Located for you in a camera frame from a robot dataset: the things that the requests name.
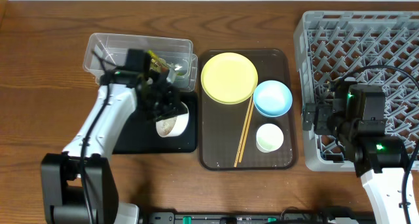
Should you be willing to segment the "green snack wrapper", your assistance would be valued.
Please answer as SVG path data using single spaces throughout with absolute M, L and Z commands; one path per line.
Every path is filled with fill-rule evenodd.
M 181 66 L 176 66 L 174 64 L 169 64 L 166 62 L 165 59 L 159 57 L 156 55 L 152 50 L 148 50 L 147 53 L 151 57 L 151 66 L 150 68 L 158 73 L 164 73 L 169 70 L 174 70 L 178 76 L 183 76 L 183 74 L 180 72 Z

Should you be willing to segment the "pink bowl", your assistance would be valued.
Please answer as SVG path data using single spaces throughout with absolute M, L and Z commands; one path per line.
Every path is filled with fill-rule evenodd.
M 156 132 L 161 138 L 180 136 L 189 123 L 189 108 L 182 103 L 186 113 L 156 122 Z

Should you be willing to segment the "light blue bowl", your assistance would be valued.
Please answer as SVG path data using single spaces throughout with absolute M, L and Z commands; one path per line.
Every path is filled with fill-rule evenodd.
M 290 89 L 279 81 L 269 80 L 259 84 L 253 93 L 257 111 L 265 117 L 281 117 L 292 106 Z

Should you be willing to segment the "pale green cup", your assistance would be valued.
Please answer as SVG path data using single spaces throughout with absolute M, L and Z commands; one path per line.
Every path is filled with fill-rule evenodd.
M 284 142 L 282 130 L 275 124 L 264 124 L 256 131 L 256 146 L 262 153 L 278 150 Z

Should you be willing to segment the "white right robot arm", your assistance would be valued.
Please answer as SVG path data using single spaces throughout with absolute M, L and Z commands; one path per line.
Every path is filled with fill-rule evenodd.
M 377 223 L 417 223 L 410 174 L 413 158 L 403 141 L 385 133 L 385 93 L 379 86 L 345 82 L 333 85 L 330 104 L 306 103 L 302 128 L 333 136 L 354 164 Z

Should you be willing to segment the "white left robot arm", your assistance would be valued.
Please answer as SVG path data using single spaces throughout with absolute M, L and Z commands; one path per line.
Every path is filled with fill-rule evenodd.
M 177 71 L 154 52 L 131 48 L 123 65 L 93 56 L 103 72 L 96 102 L 63 151 L 41 162 L 47 223 L 139 223 L 139 207 L 119 200 L 110 167 L 120 133 L 133 113 L 157 122 L 187 110 L 173 85 Z

